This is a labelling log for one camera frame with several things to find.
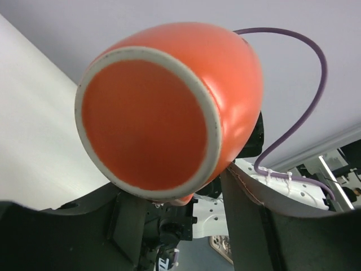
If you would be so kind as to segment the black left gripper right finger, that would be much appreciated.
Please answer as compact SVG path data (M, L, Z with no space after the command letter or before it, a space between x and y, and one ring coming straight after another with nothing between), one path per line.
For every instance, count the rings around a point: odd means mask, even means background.
M297 202L235 165L221 174L235 270L359 270L360 210Z

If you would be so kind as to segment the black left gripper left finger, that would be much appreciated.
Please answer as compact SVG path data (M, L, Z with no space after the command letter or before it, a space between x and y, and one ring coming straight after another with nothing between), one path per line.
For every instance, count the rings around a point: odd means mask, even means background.
M2 270L135 270L147 202L114 185L36 211L1 202Z

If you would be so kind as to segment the orange mug white inside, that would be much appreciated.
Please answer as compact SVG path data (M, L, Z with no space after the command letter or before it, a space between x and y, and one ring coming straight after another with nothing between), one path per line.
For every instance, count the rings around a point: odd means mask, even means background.
M182 206L246 145L262 93L258 57L241 36L205 23L163 24L94 59L76 92L76 127L113 184Z

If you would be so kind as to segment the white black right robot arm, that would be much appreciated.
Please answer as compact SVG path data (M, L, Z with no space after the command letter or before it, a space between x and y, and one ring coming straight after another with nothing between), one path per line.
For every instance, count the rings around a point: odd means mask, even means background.
M151 206L146 214L141 270L174 270L178 244L210 237L220 247L228 236L232 262L242 270L286 270L287 260L279 242L274 215L281 218L322 217L329 214L324 184L308 181L247 162L262 151L263 118L236 160L216 179L222 197L204 190L185 206Z

